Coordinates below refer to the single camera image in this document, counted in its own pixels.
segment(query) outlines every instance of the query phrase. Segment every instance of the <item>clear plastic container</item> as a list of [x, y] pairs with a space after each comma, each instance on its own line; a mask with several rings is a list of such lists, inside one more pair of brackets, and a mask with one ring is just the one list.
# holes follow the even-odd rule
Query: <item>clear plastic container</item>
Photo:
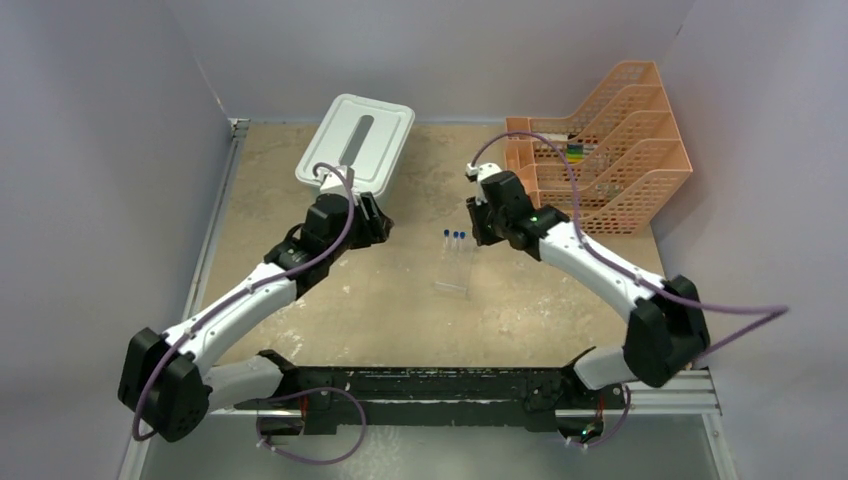
[[477, 244], [465, 232], [445, 230], [442, 256], [436, 270], [436, 290], [465, 297], [471, 280], [471, 265]]

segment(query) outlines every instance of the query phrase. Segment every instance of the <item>wooden tabletop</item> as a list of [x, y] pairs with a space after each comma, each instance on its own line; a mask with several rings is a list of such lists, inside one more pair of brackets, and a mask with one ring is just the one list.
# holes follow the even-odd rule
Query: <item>wooden tabletop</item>
[[[243, 280], [314, 200], [294, 176], [315, 125], [253, 124], [215, 251], [204, 303]], [[567, 274], [499, 244], [478, 249], [466, 298], [434, 288], [444, 229], [470, 231], [464, 165], [501, 126], [413, 127], [385, 207], [389, 241], [350, 251], [296, 304], [267, 318], [220, 363], [273, 348], [302, 365], [561, 366], [592, 345], [621, 344], [625, 323]], [[494, 145], [483, 161], [503, 163]], [[662, 272], [650, 231], [597, 237]]]

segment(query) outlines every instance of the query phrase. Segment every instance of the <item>table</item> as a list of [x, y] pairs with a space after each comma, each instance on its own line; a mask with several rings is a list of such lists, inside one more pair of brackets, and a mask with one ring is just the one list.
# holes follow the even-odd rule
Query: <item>table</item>
[[[314, 191], [294, 169], [317, 125], [251, 124], [214, 252], [204, 306], [243, 280], [294, 224]], [[417, 125], [386, 205], [383, 245], [350, 251], [296, 304], [236, 343], [220, 363], [272, 348], [301, 365], [561, 366], [592, 345], [621, 344], [625, 323], [563, 272], [506, 244], [475, 255], [467, 298], [433, 287], [444, 229], [470, 230], [464, 165], [494, 125]], [[502, 163], [496, 144], [482, 161]], [[599, 237], [661, 273], [650, 230]]]

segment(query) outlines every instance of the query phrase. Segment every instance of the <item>white container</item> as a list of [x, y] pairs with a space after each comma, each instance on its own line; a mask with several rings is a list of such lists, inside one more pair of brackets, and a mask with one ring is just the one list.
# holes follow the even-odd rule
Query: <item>white container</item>
[[414, 120], [415, 112], [409, 107], [339, 95], [309, 142], [295, 175], [301, 183], [317, 189], [321, 180], [312, 174], [316, 163], [347, 165], [355, 172], [354, 189], [371, 192], [384, 207]]

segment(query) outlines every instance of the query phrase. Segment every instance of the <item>wall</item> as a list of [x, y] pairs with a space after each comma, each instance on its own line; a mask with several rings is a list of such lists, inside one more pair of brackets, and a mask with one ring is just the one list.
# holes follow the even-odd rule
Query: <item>wall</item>
[[170, 0], [231, 117], [318, 120], [340, 93], [420, 121], [571, 113], [659, 60], [694, 0]]
[[181, 315], [229, 123], [161, 2], [0, 3], [0, 478], [114, 478], [129, 338]]
[[846, 19], [839, 0], [698, 0], [662, 65], [697, 172], [654, 223], [667, 272], [793, 308], [710, 359], [745, 479], [848, 470]]

